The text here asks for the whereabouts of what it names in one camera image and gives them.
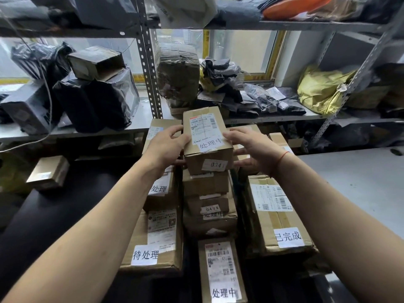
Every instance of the hand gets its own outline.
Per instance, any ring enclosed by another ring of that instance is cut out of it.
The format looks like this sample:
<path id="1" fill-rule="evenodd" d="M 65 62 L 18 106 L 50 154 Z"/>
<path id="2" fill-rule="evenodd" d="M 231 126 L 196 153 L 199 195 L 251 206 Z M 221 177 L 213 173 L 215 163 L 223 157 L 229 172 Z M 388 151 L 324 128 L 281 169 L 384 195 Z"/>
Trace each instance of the hand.
<path id="1" fill-rule="evenodd" d="M 182 125 L 175 125 L 158 132 L 150 141 L 142 160 L 153 162 L 159 174 L 163 174 L 165 168 L 173 164 L 180 164 L 177 159 L 184 146 L 191 140 L 188 134 L 181 134 L 179 137 L 173 135 L 183 129 Z"/>
<path id="2" fill-rule="evenodd" d="M 234 145 L 243 145 L 244 148 L 234 151 L 234 155 L 250 154 L 250 158 L 234 161 L 235 167 L 254 166 L 266 175 L 271 175 L 275 164 L 286 152 L 268 136 L 248 128 L 230 128 L 223 132 L 223 136 Z"/>

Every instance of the person's right hand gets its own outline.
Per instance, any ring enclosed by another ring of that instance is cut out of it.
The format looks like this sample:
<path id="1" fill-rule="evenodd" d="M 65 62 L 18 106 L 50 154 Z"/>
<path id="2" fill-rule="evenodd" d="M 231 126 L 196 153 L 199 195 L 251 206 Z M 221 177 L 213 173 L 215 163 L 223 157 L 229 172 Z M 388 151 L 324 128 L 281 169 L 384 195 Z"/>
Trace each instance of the person's right hand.
<path id="1" fill-rule="evenodd" d="M 268 136 L 249 128 L 230 128 L 230 131 L 224 132 L 223 136 L 234 145 L 244 146 L 235 150 L 234 155 L 250 155 L 250 158 L 234 161 L 235 167 L 255 166 L 266 175 L 273 173 L 276 163 L 286 152 Z"/>

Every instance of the yellow bag on floor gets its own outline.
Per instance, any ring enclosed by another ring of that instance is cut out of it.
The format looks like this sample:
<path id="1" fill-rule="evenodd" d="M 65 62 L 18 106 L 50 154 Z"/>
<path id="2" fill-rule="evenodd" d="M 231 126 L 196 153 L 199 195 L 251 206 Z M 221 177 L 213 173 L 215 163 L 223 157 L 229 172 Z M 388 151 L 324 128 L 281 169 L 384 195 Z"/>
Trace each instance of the yellow bag on floor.
<path id="1" fill-rule="evenodd" d="M 300 77 L 297 94 L 300 103 L 310 110 L 329 117 L 341 106 L 341 98 L 347 89 L 348 81 L 357 70 L 343 74 L 341 71 L 320 71 L 310 65 Z"/>

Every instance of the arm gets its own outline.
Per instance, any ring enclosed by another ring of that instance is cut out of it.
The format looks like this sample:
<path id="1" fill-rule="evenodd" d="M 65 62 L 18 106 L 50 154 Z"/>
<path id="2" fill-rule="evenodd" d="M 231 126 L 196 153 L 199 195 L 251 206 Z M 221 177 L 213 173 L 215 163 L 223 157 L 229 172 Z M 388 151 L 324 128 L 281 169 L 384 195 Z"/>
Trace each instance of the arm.
<path id="1" fill-rule="evenodd" d="M 184 134 L 172 137 L 181 129 L 159 132 L 143 157 L 33 263 L 3 303 L 100 302 L 119 269 L 150 188 L 190 139 Z"/>
<path id="2" fill-rule="evenodd" d="M 234 128 L 223 134 L 251 155 L 235 166 L 255 165 L 272 174 L 288 196 L 322 256 L 341 281 L 365 302 L 404 297 L 404 241 L 351 203 L 298 157 L 268 137 Z"/>

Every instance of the bracelet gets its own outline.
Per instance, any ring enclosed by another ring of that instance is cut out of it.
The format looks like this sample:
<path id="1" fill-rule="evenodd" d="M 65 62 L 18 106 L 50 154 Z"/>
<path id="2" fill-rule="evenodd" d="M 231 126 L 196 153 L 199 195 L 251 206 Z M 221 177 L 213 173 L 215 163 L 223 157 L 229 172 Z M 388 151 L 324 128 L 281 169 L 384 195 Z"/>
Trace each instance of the bracelet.
<path id="1" fill-rule="evenodd" d="M 286 155 L 286 153 L 289 153 L 289 151 L 286 151 L 285 153 L 282 154 L 282 156 L 280 158 L 278 158 L 278 160 L 276 161 L 274 167 L 272 168 L 272 172 L 270 174 L 270 177 L 273 178 L 273 174 L 276 170 L 276 167 L 279 165 L 280 161 L 282 160 L 282 158 Z"/>

